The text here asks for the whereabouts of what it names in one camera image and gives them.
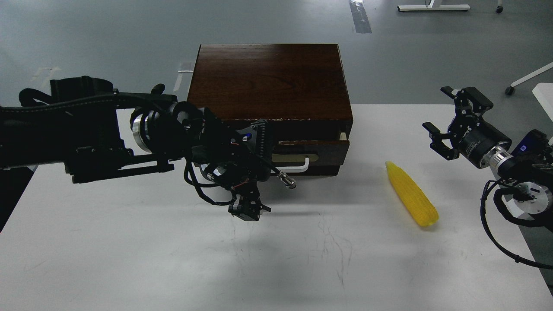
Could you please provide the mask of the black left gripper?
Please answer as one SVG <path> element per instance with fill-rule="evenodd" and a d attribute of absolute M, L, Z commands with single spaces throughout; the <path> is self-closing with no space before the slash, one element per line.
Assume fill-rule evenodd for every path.
<path fill-rule="evenodd" d="M 247 128 L 233 130 L 219 121 L 209 122 L 191 148 L 192 162 L 205 165 L 204 177 L 231 191 L 235 201 L 228 212 L 243 221 L 259 221 L 271 208 L 260 200 L 257 182 L 276 173 L 288 189 L 296 181 L 272 162 L 273 130 L 269 122 L 259 119 Z"/>

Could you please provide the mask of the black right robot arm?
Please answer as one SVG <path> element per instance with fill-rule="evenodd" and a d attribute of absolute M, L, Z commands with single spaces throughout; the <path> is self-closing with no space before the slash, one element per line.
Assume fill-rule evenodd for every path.
<path fill-rule="evenodd" d="M 494 203 L 506 220 L 552 230 L 552 147 L 547 136 L 531 130 L 510 153 L 512 140 L 483 118 L 493 108 L 491 100 L 475 87 L 440 90 L 454 101 L 455 117 L 445 133 L 423 123 L 430 148 L 448 161 L 462 155 L 476 168 L 489 167 L 498 175 L 505 187 L 496 191 Z"/>

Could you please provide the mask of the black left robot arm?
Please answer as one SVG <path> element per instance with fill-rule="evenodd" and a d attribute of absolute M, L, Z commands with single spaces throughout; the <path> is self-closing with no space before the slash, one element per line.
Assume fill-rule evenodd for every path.
<path fill-rule="evenodd" d="M 24 89 L 19 107 L 1 108 L 1 169 L 63 163 L 73 182 L 168 172 L 185 160 L 184 179 L 205 202 L 244 221 L 270 207 L 257 184 L 271 173 L 296 181 L 272 162 L 273 131 L 259 119 L 242 130 L 209 108 L 164 94 L 120 92 L 106 79 L 52 79 L 51 93 Z"/>

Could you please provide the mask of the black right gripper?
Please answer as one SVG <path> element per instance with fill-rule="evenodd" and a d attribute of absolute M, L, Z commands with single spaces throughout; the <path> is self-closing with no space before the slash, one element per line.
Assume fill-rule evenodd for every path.
<path fill-rule="evenodd" d="M 486 168 L 489 166 L 488 153 L 493 148 L 510 148 L 512 140 L 482 118 L 494 104 L 476 87 L 458 90 L 444 86 L 440 91 L 454 101 L 455 117 L 448 133 L 442 133 L 431 122 L 422 123 L 431 139 L 430 148 L 438 155 L 452 161 L 458 159 L 460 153 L 475 167 Z M 453 148 L 444 143 L 444 140 L 450 139 Z"/>

